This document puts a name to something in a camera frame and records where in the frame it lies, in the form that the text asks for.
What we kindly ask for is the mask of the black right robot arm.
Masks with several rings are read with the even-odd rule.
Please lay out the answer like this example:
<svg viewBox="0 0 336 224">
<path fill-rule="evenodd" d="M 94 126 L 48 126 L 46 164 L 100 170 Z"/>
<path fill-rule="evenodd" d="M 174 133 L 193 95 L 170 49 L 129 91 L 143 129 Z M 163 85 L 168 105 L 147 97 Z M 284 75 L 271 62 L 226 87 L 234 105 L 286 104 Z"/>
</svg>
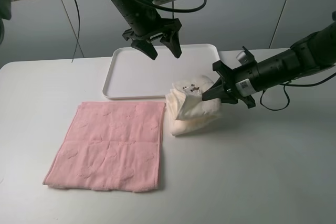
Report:
<svg viewBox="0 0 336 224">
<path fill-rule="evenodd" d="M 221 103 L 243 101 L 254 108 L 253 94 L 265 93 L 274 86 L 292 86 L 292 81 L 311 76 L 335 66 L 335 23 L 294 43 L 288 50 L 257 62 L 244 48 L 238 55 L 240 66 L 231 69 L 222 61 L 213 63 L 219 79 L 202 94 L 203 101 L 220 99 Z"/>
</svg>

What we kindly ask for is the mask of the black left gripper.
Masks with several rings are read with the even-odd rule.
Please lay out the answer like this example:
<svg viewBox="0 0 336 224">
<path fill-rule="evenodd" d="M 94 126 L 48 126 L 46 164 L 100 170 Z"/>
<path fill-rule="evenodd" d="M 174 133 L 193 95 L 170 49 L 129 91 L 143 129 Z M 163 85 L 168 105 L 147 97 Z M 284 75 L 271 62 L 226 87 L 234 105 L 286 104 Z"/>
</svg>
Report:
<svg viewBox="0 0 336 224">
<path fill-rule="evenodd" d="M 179 19 L 162 18 L 154 7 L 135 0 L 115 0 L 115 6 L 130 26 L 122 36 L 125 40 L 133 39 L 132 48 L 155 60 L 158 53 L 147 40 L 152 36 L 163 34 L 160 43 L 165 45 L 175 58 L 181 56 L 179 30 L 182 24 Z"/>
</svg>

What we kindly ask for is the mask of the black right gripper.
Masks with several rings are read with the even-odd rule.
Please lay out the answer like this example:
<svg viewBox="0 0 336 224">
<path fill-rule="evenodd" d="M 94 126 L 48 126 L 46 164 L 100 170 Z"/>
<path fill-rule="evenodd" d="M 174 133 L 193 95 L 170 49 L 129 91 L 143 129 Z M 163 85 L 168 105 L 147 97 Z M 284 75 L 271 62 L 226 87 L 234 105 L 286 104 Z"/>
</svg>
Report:
<svg viewBox="0 0 336 224">
<path fill-rule="evenodd" d="M 249 57 L 249 63 L 240 65 L 238 68 L 232 69 L 220 60 L 213 63 L 213 71 L 219 75 L 219 78 L 202 94 L 203 101 L 220 99 L 221 103 L 237 104 L 241 100 L 248 108 L 256 106 L 251 96 L 256 93 L 256 90 L 250 79 L 253 76 L 253 67 L 257 66 L 257 61 L 247 48 L 243 48 L 243 51 Z"/>
</svg>

